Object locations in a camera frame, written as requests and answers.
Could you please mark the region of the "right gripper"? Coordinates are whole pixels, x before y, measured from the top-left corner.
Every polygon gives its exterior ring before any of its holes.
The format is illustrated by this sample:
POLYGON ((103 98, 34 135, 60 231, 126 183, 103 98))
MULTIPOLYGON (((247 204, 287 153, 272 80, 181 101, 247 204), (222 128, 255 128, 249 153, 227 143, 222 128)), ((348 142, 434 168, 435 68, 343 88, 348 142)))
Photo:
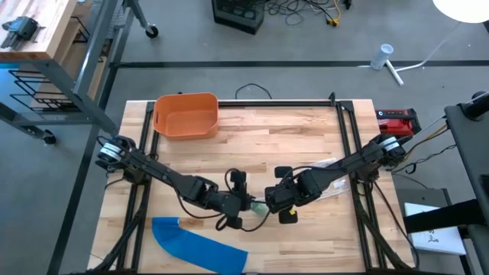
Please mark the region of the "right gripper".
POLYGON ((295 224, 299 218, 293 207, 304 200, 305 193, 294 181, 292 167, 276 167, 274 175, 280 182, 265 188, 267 207, 271 213, 278 214, 280 224, 295 224))

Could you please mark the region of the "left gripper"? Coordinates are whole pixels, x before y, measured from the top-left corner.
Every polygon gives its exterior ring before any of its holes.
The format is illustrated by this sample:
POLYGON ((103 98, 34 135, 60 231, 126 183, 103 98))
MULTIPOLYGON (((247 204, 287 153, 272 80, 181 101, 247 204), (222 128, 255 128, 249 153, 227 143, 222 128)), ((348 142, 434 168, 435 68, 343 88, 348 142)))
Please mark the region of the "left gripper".
POLYGON ((210 209, 222 214, 216 222, 216 229, 243 229, 241 212, 251 209, 253 196, 247 191, 247 174, 240 170, 228 170, 225 173, 225 184, 228 191, 216 191, 209 195, 210 209))

